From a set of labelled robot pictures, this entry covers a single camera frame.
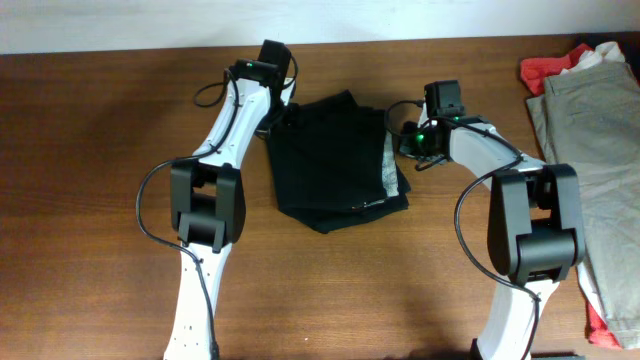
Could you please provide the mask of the black shorts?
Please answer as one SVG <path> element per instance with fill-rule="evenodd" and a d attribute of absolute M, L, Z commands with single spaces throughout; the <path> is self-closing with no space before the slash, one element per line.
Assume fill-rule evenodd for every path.
<path fill-rule="evenodd" d="M 314 231 L 378 220 L 409 207 L 384 112 L 345 90 L 300 105 L 266 140 L 280 212 Z"/>

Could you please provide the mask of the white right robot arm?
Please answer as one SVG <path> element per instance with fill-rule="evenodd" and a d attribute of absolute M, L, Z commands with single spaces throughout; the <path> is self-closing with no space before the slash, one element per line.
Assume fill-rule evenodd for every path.
<path fill-rule="evenodd" d="M 469 351 L 472 359 L 529 359 L 543 310 L 586 254 L 578 176 L 568 164 L 549 165 L 504 139 L 482 116 L 469 116 L 457 81 L 425 85 L 417 122 L 403 125 L 402 155 L 424 171 L 443 163 L 468 169 L 473 180 L 454 208 L 454 229 L 470 262 L 495 281 L 489 317 Z M 462 205 L 484 185 L 490 192 L 484 267 L 462 232 Z"/>

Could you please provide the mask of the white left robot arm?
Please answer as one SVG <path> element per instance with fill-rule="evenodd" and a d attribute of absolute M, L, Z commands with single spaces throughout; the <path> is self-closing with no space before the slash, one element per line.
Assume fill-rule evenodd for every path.
<path fill-rule="evenodd" d="M 265 136 L 295 91 L 289 48 L 266 40 L 254 60 L 225 71 L 222 107 L 191 159 L 170 170 L 171 221 L 181 277 L 167 359 L 217 359 L 214 316 L 225 263 L 243 231 L 241 166 L 252 138 Z"/>

